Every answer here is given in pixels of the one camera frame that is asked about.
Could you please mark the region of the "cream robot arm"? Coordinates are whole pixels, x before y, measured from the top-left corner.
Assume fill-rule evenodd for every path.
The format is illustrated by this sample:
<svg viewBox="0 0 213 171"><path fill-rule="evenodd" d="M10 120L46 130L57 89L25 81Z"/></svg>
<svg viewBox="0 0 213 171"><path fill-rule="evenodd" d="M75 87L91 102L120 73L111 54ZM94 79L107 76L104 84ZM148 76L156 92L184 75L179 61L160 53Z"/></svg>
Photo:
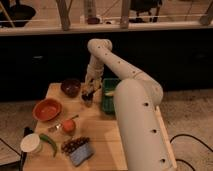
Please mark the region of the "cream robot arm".
<svg viewBox="0 0 213 171"><path fill-rule="evenodd" d="M165 126L157 117L162 86L141 69L112 52L108 39L91 39L91 54L82 98L89 101L99 89L104 69L119 79L113 103L128 171L176 171Z"/></svg>

